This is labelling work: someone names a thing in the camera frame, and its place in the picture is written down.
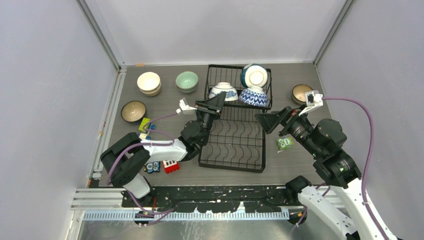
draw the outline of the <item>blue and white bowl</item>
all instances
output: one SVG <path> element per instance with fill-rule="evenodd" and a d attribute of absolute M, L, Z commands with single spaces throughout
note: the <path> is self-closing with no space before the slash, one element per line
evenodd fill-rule
<path fill-rule="evenodd" d="M 262 88 L 268 81 L 267 69 L 256 63 L 246 65 L 241 70 L 240 81 L 245 88 L 250 86 Z"/>
<path fill-rule="evenodd" d="M 239 99 L 245 104 L 257 107 L 266 107 L 268 102 L 267 94 L 265 94 L 262 88 L 258 86 L 250 86 L 249 88 L 244 89 L 241 92 Z"/>
<path fill-rule="evenodd" d="M 239 99 L 239 95 L 234 87 L 232 87 L 228 82 L 219 82 L 216 86 L 212 87 L 209 92 L 209 98 L 213 98 L 218 94 L 226 92 L 225 101 L 231 102 Z"/>

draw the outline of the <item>red toy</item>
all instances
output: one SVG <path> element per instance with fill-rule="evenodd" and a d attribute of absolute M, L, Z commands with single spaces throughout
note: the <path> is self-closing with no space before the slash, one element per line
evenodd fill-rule
<path fill-rule="evenodd" d="M 176 161 L 162 161 L 165 173 L 169 174 L 180 169 L 180 165 Z"/>

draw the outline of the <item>blue patterned bowl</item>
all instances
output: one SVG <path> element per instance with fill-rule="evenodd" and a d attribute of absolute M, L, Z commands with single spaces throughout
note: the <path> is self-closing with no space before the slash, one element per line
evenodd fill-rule
<path fill-rule="evenodd" d="M 244 89 L 239 97 L 240 101 L 245 104 L 257 106 L 257 107 L 266 107 L 268 102 L 268 97 L 264 93 L 261 87 L 250 86 L 249 88 Z"/>
<path fill-rule="evenodd" d="M 212 87 L 209 92 L 209 98 L 213 98 L 218 94 L 226 92 L 225 101 L 231 102 L 239 99 L 236 89 L 232 87 L 228 82 L 219 82 L 216 86 Z"/>

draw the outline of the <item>beige bowl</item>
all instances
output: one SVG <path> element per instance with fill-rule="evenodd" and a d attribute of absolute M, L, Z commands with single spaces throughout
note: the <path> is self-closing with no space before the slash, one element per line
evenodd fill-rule
<path fill-rule="evenodd" d="M 146 91 L 141 90 L 141 92 L 148 97 L 154 97 L 161 92 L 161 89 L 162 89 L 162 83 L 160 82 L 159 86 L 156 88 L 155 91 L 146 92 Z"/>
<path fill-rule="evenodd" d="M 161 85 L 161 78 L 154 72 L 145 72 L 137 79 L 137 86 L 144 93 L 154 93 Z"/>
<path fill-rule="evenodd" d="M 137 122 L 146 114 L 146 106 L 141 101 L 130 101 L 120 111 L 122 118 L 130 123 Z"/>

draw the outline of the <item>cable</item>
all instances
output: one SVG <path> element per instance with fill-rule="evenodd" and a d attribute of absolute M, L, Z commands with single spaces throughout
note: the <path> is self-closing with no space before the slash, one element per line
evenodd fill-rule
<path fill-rule="evenodd" d="M 326 185 L 326 183 L 325 183 L 325 182 L 324 182 L 324 183 L 321 183 L 320 185 L 316 186 L 316 188 L 315 188 L 315 189 L 319 189 L 320 187 L 325 186 L 325 185 Z M 322 196 L 324 197 L 325 195 L 327 195 L 327 194 L 329 193 L 330 189 L 331 189 L 331 187 L 330 187 L 330 186 L 328 186 L 327 190 L 325 190 L 325 192 L 322 194 Z M 295 224 L 295 225 L 291 228 L 291 230 L 290 230 L 290 235 L 288 236 L 289 238 L 292 236 L 293 231 L 294 231 L 296 228 L 298 228 L 298 227 L 299 227 L 299 224 L 302 222 L 302 220 L 304 219 L 304 217 L 305 217 L 305 215 L 306 215 L 306 213 L 307 213 L 307 212 L 308 212 L 308 207 L 306 206 L 306 207 L 305 207 L 305 211 L 303 212 L 302 216 L 299 218 L 299 220 L 296 222 L 296 224 Z"/>
<path fill-rule="evenodd" d="M 355 100 L 355 99 L 345 98 L 345 97 L 328 97 L 328 96 L 324 96 L 324 97 L 322 97 L 322 99 L 323 100 L 342 100 L 342 101 L 347 101 L 347 102 L 357 104 L 358 106 L 360 106 L 363 109 L 366 116 L 368 117 L 370 138 L 369 138 L 368 155 L 366 156 L 365 167 L 363 168 L 363 175 L 362 175 L 362 183 L 361 183 L 362 199 L 363 199 L 363 204 L 365 205 L 365 208 L 368 211 L 369 216 L 371 217 L 372 221 L 377 226 L 378 230 L 380 231 L 380 233 L 384 237 L 384 239 L 388 240 L 389 236 L 387 236 L 383 227 L 380 225 L 379 221 L 377 220 L 376 216 L 374 215 L 373 211 L 371 210 L 370 205 L 367 204 L 368 198 L 367 198 L 367 192 L 366 192 L 367 191 L 366 190 L 366 182 L 367 182 L 367 177 L 368 177 L 368 168 L 370 167 L 370 162 L 371 162 L 371 155 L 373 154 L 373 148 L 374 148 L 374 122 L 373 122 L 373 117 L 371 116 L 371 113 L 367 109 L 367 107 L 365 105 L 363 105 L 362 103 L 360 103 L 359 101 Z"/>
<path fill-rule="evenodd" d="M 156 197 L 153 199 L 153 205 L 151 206 L 151 210 L 154 211 L 156 207 Z"/>
<path fill-rule="evenodd" d="M 169 115 L 166 115 L 166 116 L 161 116 L 161 117 L 155 118 L 153 120 L 150 120 L 149 122 L 147 122 L 146 124 L 143 125 L 142 129 L 144 129 L 145 131 L 150 131 L 152 133 L 158 133 L 158 134 L 163 134 L 165 136 L 168 136 L 170 139 L 172 139 L 172 142 L 174 142 L 175 137 L 173 137 L 169 133 L 164 132 L 164 131 L 155 130 L 155 129 L 146 129 L 146 127 L 148 127 L 149 124 L 151 124 L 151 123 L 153 123 L 157 120 L 166 119 L 166 118 L 169 118 L 169 117 L 172 117 L 172 116 L 175 116 L 175 115 L 178 115 L 178 113 L 175 112 L 175 113 L 172 113 L 172 114 L 169 114 Z"/>
<path fill-rule="evenodd" d="M 151 123 L 153 123 L 153 122 L 155 122 L 155 121 L 157 121 L 157 120 L 161 120 L 161 119 L 169 118 L 169 117 L 172 117 L 172 116 L 175 116 L 175 115 L 177 115 L 177 113 L 173 113 L 173 114 L 169 114 L 169 115 L 165 115 L 165 116 L 161 116 L 161 117 L 155 118 L 155 119 L 153 119 L 153 120 L 151 120 L 151 121 L 147 122 L 146 124 L 144 124 L 144 125 L 143 125 L 143 127 L 142 127 L 142 129 L 145 129 L 145 127 L 146 127 L 146 126 L 148 126 L 149 124 L 151 124 Z M 174 144 L 175 137 L 171 136 L 171 135 L 170 135 L 170 134 L 168 134 L 167 132 L 159 131 L 159 130 L 154 130 L 154 129 L 149 129 L 149 131 L 150 131 L 150 132 L 155 132 L 155 133 L 159 133 L 159 134 L 166 135 L 166 136 L 168 136 L 169 138 L 171 138 L 171 139 L 172 139 L 172 142 L 168 142 L 168 143 L 140 142 L 140 143 L 136 143 L 136 144 L 133 144 L 133 145 L 131 145 L 131 146 L 128 146 L 127 148 L 125 148 L 125 149 L 124 149 L 124 150 L 123 150 L 123 151 L 122 151 L 122 152 L 118 155 L 118 157 L 116 158 L 116 160 L 115 160 L 115 162 L 113 163 L 112 167 L 110 168 L 109 173 L 107 174 L 107 180 L 106 180 L 106 184 L 107 184 L 107 185 L 109 185 L 109 184 L 111 183 L 112 174 L 114 173 L 115 168 L 117 167 L 117 165 L 118 165 L 118 163 L 120 162 L 120 160 L 121 160 L 121 159 L 122 159 L 122 157 L 123 157 L 126 153 L 128 153 L 128 151 L 130 151 L 131 149 L 136 148 L 136 147 L 140 147 L 140 146 L 146 146 L 146 145 L 150 145 L 150 146 L 172 146 L 172 145 Z M 164 217 L 166 217 L 168 214 L 170 214 L 170 213 L 172 213 L 172 212 L 174 211 L 174 209 L 173 209 L 173 208 L 170 208 L 170 209 L 168 209 L 168 210 L 166 210 L 166 211 L 164 211 L 164 212 L 153 212 L 153 211 L 148 211 L 148 210 L 146 210 L 145 208 L 143 208 L 143 207 L 141 206 L 141 204 L 139 203 L 139 201 L 137 201 L 136 197 L 133 195 L 133 193 L 132 193 L 132 192 L 130 192 L 128 189 L 127 189 L 127 192 L 128 192 L 128 194 L 129 194 L 129 196 L 132 198 L 132 201 L 135 203 L 135 205 L 137 205 L 137 207 L 139 207 L 142 211 L 144 211 L 144 212 L 148 213 L 149 215 L 163 215 L 163 216 L 161 216 L 160 218 L 158 218 L 158 219 L 154 220 L 153 222 L 148 223 L 146 226 L 151 226 L 151 225 L 153 225 L 153 224 L 157 224 L 160 220 L 162 220 Z"/>
<path fill-rule="evenodd" d="M 175 115 L 177 115 L 177 113 L 172 113 L 172 114 L 169 114 L 169 115 L 165 115 L 165 116 L 161 116 L 161 117 L 155 118 L 155 119 L 153 119 L 153 120 L 150 120 L 150 121 L 149 121 L 149 122 L 147 122 L 146 124 L 144 124 L 142 128 L 143 128 L 143 129 L 145 129 L 145 127 L 146 127 L 146 126 L 148 126 L 149 124 L 151 124 L 151 123 L 153 123 L 153 122 L 155 122 L 155 121 L 157 121 L 157 120 L 161 120 L 161 119 L 169 118 L 169 117 L 172 117 L 172 116 L 175 116 Z M 123 157 L 126 153 L 128 153 L 128 151 L 130 151 L 131 149 L 136 148 L 136 147 L 140 147 L 140 146 L 146 146 L 146 145 L 151 145 L 151 146 L 172 146 L 172 144 L 174 144 L 175 137 L 171 136 L 170 134 L 168 134 L 168 133 L 166 133 L 166 132 L 164 132 L 164 131 L 153 130 L 153 129 L 149 129 L 149 131 L 150 131 L 150 132 L 155 132 L 155 133 L 159 133 L 159 134 L 166 135 L 166 136 L 168 136 L 169 138 L 171 138 L 171 139 L 172 139 L 172 142 L 169 142 L 169 143 L 141 142 L 141 143 L 136 143 L 136 144 L 133 144 L 133 145 L 131 145 L 131 146 L 129 146 L 129 147 L 127 147 L 127 148 L 125 148 L 125 149 L 124 149 L 124 150 L 123 150 L 123 151 L 122 151 L 122 152 L 118 155 L 118 157 L 116 158 L 116 160 L 115 160 L 115 162 L 113 163 L 112 167 L 110 168 L 109 173 L 107 174 L 106 185 L 111 184 L 112 174 L 114 173 L 115 168 L 117 167 L 117 165 L 118 165 L 118 163 L 120 162 L 120 160 L 122 159 L 122 157 Z"/>
<path fill-rule="evenodd" d="M 128 151 L 130 151 L 133 148 L 136 147 L 140 147 L 140 146 L 172 146 L 174 143 L 173 142 L 168 142 L 168 143 L 152 143 L 152 142 L 140 142 L 140 143 L 136 143 L 133 144 L 127 148 L 125 148 L 116 158 L 115 162 L 113 163 L 112 167 L 109 170 L 109 173 L 107 174 L 107 180 L 106 180 L 106 184 L 109 185 L 111 184 L 111 179 L 112 179 L 112 174 L 114 173 L 115 168 L 117 167 L 118 163 L 121 161 L 122 157 L 128 153 Z"/>

